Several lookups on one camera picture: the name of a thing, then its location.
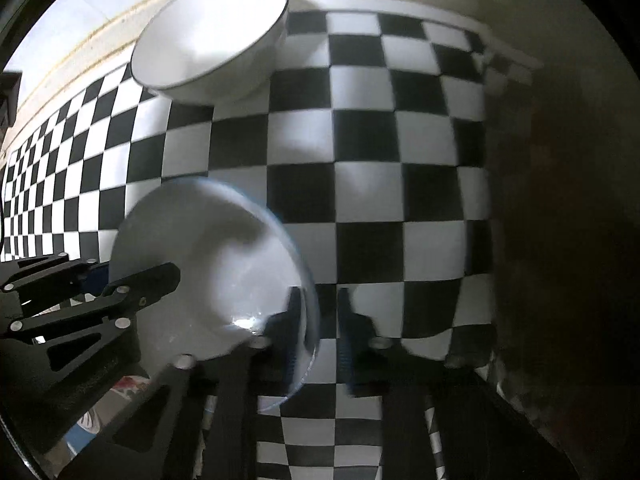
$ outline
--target bolt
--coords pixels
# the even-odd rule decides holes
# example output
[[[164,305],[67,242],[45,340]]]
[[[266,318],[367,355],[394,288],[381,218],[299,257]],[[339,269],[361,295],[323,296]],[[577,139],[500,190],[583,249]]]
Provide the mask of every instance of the bolt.
[[[264,350],[271,344],[271,340],[263,335],[257,335],[249,340],[249,346],[255,350]]]
[[[369,340],[369,348],[373,348],[374,350],[386,350],[387,348],[391,348],[393,342],[388,337],[372,337]]]
[[[116,319],[116,328],[124,330],[131,326],[131,320],[128,317],[119,317]]]
[[[180,370],[190,370],[195,365],[196,358],[190,354],[182,354],[174,358],[174,366]]]

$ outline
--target black tile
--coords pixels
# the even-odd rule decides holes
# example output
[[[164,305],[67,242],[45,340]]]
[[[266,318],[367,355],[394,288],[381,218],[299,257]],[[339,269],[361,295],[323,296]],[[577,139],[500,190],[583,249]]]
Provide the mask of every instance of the black tile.
[[[209,123],[213,119],[213,108],[208,106],[183,105],[173,101],[169,110],[167,130],[189,126],[190,124]]]
[[[281,416],[334,418],[335,384],[305,384],[280,406]]]
[[[100,260],[100,247],[98,245],[98,233],[80,233],[80,257],[95,258]]]
[[[438,76],[391,70],[397,110],[447,115],[447,104]]]
[[[334,165],[268,166],[267,205],[283,222],[335,221]]]
[[[37,161],[31,168],[31,182],[30,186],[33,186],[38,181],[38,169],[40,168],[40,161]]]
[[[84,98],[82,99],[83,105],[87,104],[89,101],[92,101],[93,99],[98,97],[98,94],[100,93],[100,88],[102,88],[103,82],[104,82],[104,78],[101,77],[100,79],[98,79],[97,81],[94,81],[87,87],[86,92],[84,93]]]
[[[451,333],[448,362],[479,368],[489,362],[496,341],[493,325],[457,326]]]
[[[334,110],[335,160],[400,160],[393,112]]]
[[[329,54],[332,65],[385,66],[379,36],[331,35]]]
[[[338,224],[336,237],[339,283],[402,281],[402,222]]]
[[[382,422],[368,418],[337,418],[336,446],[382,446]]]
[[[258,442],[284,444],[280,417],[258,414],[255,418],[255,439]]]
[[[211,125],[209,169],[267,164],[267,115],[215,121]]]
[[[106,94],[98,97],[97,101],[95,102],[94,118],[91,119],[91,124],[97,123],[98,121],[111,115],[111,112],[113,111],[113,103],[116,101],[117,93],[118,89],[114,88],[110,92],[107,92]]]
[[[482,82],[474,60],[469,52],[445,45],[432,45],[442,75],[458,79],[466,79],[476,83]]]
[[[56,171],[56,163],[58,161],[58,149],[56,148],[52,152],[49,153],[49,160],[47,161],[47,171],[45,172],[45,176],[49,176]]]
[[[78,201],[77,196],[65,200],[65,232],[78,231]]]
[[[307,10],[305,12],[290,12],[287,17],[288,34],[309,34],[326,32],[326,12],[321,10]]]
[[[100,192],[98,208],[98,229],[117,229],[124,220],[125,186],[114,187]]]
[[[320,304],[320,337],[334,339],[336,335],[335,284],[316,284],[318,303]]]
[[[78,160],[82,160],[82,158],[84,157],[84,147],[86,146],[86,138],[88,134],[89,130],[85,130],[81,134],[78,134],[74,137],[74,140],[71,142],[69,165],[77,162]]]
[[[453,166],[403,164],[404,218],[409,222],[462,220],[458,170]]]
[[[270,112],[330,108],[328,68],[279,70],[271,76]]]
[[[389,36],[405,36],[406,38],[426,39],[422,21],[398,14],[379,14],[380,30]]]
[[[291,471],[288,465],[266,464],[258,462],[255,465],[257,478],[269,478],[271,480],[291,480]]]
[[[56,177],[53,182],[53,200],[61,200],[65,197],[65,182],[66,182],[66,170],[56,173]]]
[[[42,208],[42,232],[50,233],[51,232],[51,211],[53,206],[51,204],[46,205]]]
[[[488,220],[468,220],[466,224],[465,275],[491,272],[493,253]]]
[[[460,280],[405,282],[402,337],[431,337],[451,328]]]
[[[137,108],[132,108],[111,118],[109,129],[107,130],[107,140],[104,144],[105,150],[131,140],[137,110]]]
[[[36,207],[42,205],[44,198],[44,180],[36,184]]]
[[[102,171],[102,154],[88,158],[82,164],[82,180],[80,193],[100,188],[100,172]]]
[[[51,149],[51,137],[53,136],[52,132],[49,132],[44,136],[44,140],[42,141],[42,154],[49,153]]]
[[[378,467],[374,465],[353,465],[334,467],[334,480],[376,480]]]
[[[69,107],[71,106],[71,101],[67,101],[62,108],[58,111],[58,118],[56,120],[56,124],[60,124],[62,121],[66,119],[66,115],[69,112]]]
[[[164,135],[160,134],[132,142],[129,149],[127,182],[137,182],[162,175]]]
[[[53,253],[60,254],[65,252],[65,237],[64,235],[53,235]]]
[[[76,122],[78,121],[78,112],[73,114],[65,121],[65,129],[62,131],[62,140],[70,139],[74,136],[76,130]]]
[[[478,121],[452,119],[456,136],[459,166],[483,167],[485,161],[484,124]]]

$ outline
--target white tile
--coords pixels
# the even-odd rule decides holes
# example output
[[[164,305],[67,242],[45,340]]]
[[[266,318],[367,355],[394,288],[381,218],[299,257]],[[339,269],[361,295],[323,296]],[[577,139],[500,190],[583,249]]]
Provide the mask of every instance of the white tile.
[[[335,446],[334,467],[380,464],[380,446]]]
[[[51,232],[62,234],[65,232],[65,201],[56,200],[51,208]]]
[[[286,224],[316,283],[335,283],[335,223]]]
[[[465,270],[463,221],[404,224],[404,280],[423,282],[461,278]]]
[[[58,149],[58,158],[56,159],[56,173],[64,170],[69,165],[69,156],[71,155],[71,143],[73,137],[65,140]]]
[[[270,83],[266,81],[249,95],[221,103],[213,108],[213,120],[221,121],[232,117],[246,117],[249,115],[266,114],[269,111]]]
[[[420,339],[402,339],[402,345],[412,354],[442,361],[449,352],[451,343],[451,329],[440,332],[431,337]]]
[[[87,104],[81,106],[78,111],[78,118],[76,119],[76,128],[74,129],[74,135],[81,134],[85,130],[88,130],[91,126],[91,121],[94,118],[96,99],[92,99]]]
[[[98,230],[98,208],[100,207],[100,191],[82,193],[78,200],[78,230],[95,232]]]
[[[65,179],[65,199],[78,196],[80,194],[80,183],[82,182],[82,164],[79,160],[66,168]]]
[[[397,162],[336,162],[338,222],[402,221],[402,169]]]
[[[332,446],[335,420],[332,418],[291,418],[283,416],[282,433],[285,444],[297,446]]]
[[[335,387],[335,418],[382,420],[380,397],[353,397],[346,384]]]
[[[488,173],[483,168],[458,167],[465,220],[485,220],[491,214]]]
[[[445,27],[444,25],[429,22],[423,22],[422,26],[427,38],[433,43],[452,46],[467,52],[471,50],[471,45],[469,45],[465,33],[458,28]]]
[[[105,150],[100,168],[100,189],[124,186],[127,183],[130,144],[121,144]]]
[[[450,116],[469,121],[484,120],[482,84],[449,76],[441,76],[440,83]]]
[[[362,283],[349,289],[353,311],[369,316],[378,335],[402,336],[404,283]]]
[[[108,262],[111,259],[111,249],[118,232],[116,230],[98,231],[98,249],[100,262]]]
[[[44,179],[44,189],[42,194],[42,205],[49,205],[53,202],[53,185],[55,183],[56,176],[50,174]]]
[[[444,166],[458,163],[456,138],[449,117],[398,111],[396,125],[401,162]]]
[[[258,442],[257,462],[261,464],[288,465],[287,448],[284,444],[276,444],[275,442]]]
[[[78,232],[65,233],[65,253],[69,255],[70,260],[77,260],[80,257],[80,238]]]
[[[209,177],[238,188],[260,205],[267,205],[267,167],[226,168],[211,170]]]
[[[89,127],[89,133],[84,146],[84,158],[91,158],[92,156],[98,155],[104,151],[110,121],[110,117],[105,117]]]
[[[494,278],[490,274],[465,276],[460,286],[452,326],[489,324],[494,318]]]
[[[140,103],[133,123],[132,142],[166,131],[170,108],[171,99],[163,96]]]
[[[398,70],[440,74],[433,47],[429,41],[400,36],[382,36],[386,65]]]
[[[211,123],[169,130],[164,140],[162,176],[207,171]]]
[[[335,339],[320,340],[320,349],[306,384],[335,384]]]
[[[268,164],[304,164],[333,160],[334,125],[331,110],[297,110],[269,114]]]
[[[369,12],[328,12],[326,26],[329,34],[380,35],[378,15]]]
[[[326,34],[287,36],[276,56],[276,68],[329,66],[329,40]]]
[[[113,103],[112,116],[116,116],[126,110],[130,110],[140,102],[142,95],[142,86],[134,81],[133,78],[127,79],[118,86],[116,100]]]
[[[333,108],[394,109],[391,77],[386,68],[332,66],[330,79]]]
[[[42,235],[42,254],[53,254],[53,235],[51,233]]]
[[[142,180],[140,182],[133,182],[127,184],[127,188],[124,194],[124,214],[128,215],[133,209],[133,206],[146,194],[152,192],[156,187],[160,186],[159,178],[152,178],[150,180]]]

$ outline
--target floor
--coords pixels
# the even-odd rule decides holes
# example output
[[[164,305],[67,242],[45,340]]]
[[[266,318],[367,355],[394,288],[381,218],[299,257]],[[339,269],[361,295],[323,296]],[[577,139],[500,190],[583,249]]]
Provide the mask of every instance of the floor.
[[[0,259],[106,261],[124,216],[166,180],[239,187],[298,243],[322,309],[309,384],[259,416],[258,476],[374,480],[380,404],[351,398],[336,373],[336,289],[415,354],[488,362],[484,47],[468,30],[362,8],[292,12],[287,28],[277,71],[241,102],[172,103],[129,66],[69,96],[10,155]]]

